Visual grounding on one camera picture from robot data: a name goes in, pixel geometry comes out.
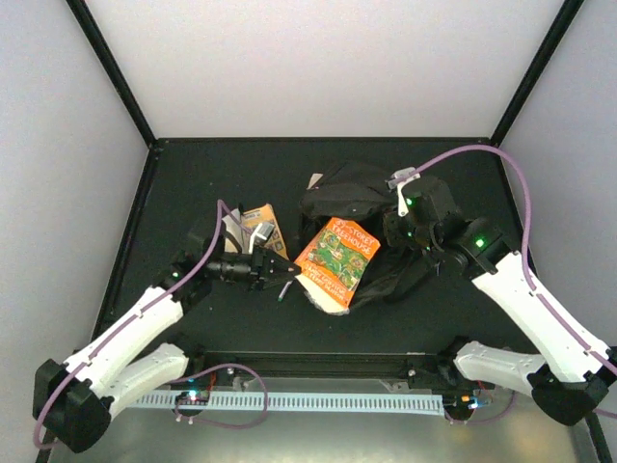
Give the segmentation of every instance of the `black table surface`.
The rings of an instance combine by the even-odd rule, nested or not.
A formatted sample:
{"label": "black table surface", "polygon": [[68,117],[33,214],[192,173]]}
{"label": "black table surface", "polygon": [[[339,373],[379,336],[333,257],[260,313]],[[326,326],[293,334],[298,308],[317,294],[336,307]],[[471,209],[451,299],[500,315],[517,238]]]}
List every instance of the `black table surface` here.
{"label": "black table surface", "polygon": [[[298,202],[310,175],[354,159],[395,171],[418,166],[468,140],[236,139],[164,144],[111,316],[126,312],[181,248],[199,217],[211,219],[216,200],[246,208],[270,203],[288,252],[299,252]],[[431,175],[448,182],[468,217],[485,216],[519,242],[518,217],[496,159],[483,151],[454,156]],[[394,304],[370,304],[348,315],[315,309],[294,285],[247,292],[215,283],[212,293],[161,335],[182,332],[212,351],[388,354],[437,352],[456,335],[494,347],[534,352],[510,318],[469,281],[439,277]]]}

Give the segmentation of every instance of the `cable tray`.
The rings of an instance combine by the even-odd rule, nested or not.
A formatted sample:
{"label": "cable tray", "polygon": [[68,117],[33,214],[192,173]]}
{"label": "cable tray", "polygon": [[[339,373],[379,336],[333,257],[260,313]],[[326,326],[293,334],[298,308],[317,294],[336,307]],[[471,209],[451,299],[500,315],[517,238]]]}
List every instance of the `cable tray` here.
{"label": "cable tray", "polygon": [[[174,409],[182,391],[152,391],[128,408]],[[260,411],[263,393],[213,392],[209,401],[195,400],[181,410]],[[440,395],[268,393],[271,412],[399,413],[443,416]]]}

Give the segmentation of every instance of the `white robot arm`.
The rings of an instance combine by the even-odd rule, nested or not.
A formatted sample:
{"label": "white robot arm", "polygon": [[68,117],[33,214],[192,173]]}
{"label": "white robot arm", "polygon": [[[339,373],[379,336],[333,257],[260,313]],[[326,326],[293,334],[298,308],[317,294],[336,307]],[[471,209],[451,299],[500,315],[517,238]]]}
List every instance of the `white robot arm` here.
{"label": "white robot arm", "polygon": [[592,412],[616,379],[613,368],[605,365],[617,366],[615,353],[585,330],[532,272],[535,288],[531,288],[521,254],[513,251],[507,237],[488,220],[465,219],[445,182],[414,176],[396,186],[401,220],[398,230],[390,231],[393,239],[400,242],[406,237],[411,246],[423,250],[423,259],[469,279],[512,318],[540,352],[518,354],[472,341],[453,359],[460,373],[468,380],[530,395],[563,424],[574,425]]}
{"label": "white robot arm", "polygon": [[169,293],[203,255],[207,238],[198,224],[189,233],[187,251],[178,253],[170,268],[127,313],[62,364],[48,360],[39,367],[34,417],[71,450],[81,452],[98,441],[110,422],[135,399],[183,376],[196,352],[185,352],[171,343],[164,342],[149,355],[131,362],[186,311],[195,308],[210,292],[213,280],[246,282],[252,289],[262,289],[295,278],[300,267],[261,246],[272,231],[271,224],[257,226],[251,238],[251,254],[224,253],[223,241],[219,241],[212,258],[199,272]]}

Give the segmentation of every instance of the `gray wall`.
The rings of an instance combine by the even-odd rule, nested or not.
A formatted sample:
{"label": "gray wall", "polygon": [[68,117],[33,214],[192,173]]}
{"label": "gray wall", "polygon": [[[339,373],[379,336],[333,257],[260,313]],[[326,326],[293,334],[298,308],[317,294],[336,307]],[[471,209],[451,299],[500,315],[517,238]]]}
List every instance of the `gray wall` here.
{"label": "gray wall", "polygon": [[562,3],[88,1],[160,137],[490,136]]}
{"label": "gray wall", "polygon": [[[616,26],[617,2],[585,2],[504,143],[530,184],[531,244],[540,276],[584,325],[613,345]],[[617,411],[617,387],[613,390],[603,408]],[[603,426],[617,457],[617,423],[603,419]]]}
{"label": "gray wall", "polygon": [[0,460],[34,461],[33,375],[94,326],[146,147],[63,0],[0,7]]}

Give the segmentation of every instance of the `book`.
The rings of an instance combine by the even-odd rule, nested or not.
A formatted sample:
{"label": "book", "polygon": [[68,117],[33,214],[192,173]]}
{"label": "book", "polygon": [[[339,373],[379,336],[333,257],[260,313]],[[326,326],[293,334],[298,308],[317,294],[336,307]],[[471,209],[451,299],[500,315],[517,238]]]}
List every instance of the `book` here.
{"label": "book", "polygon": [[295,260],[296,277],[311,302],[326,313],[349,313],[364,269],[380,243],[360,225],[332,218]]}

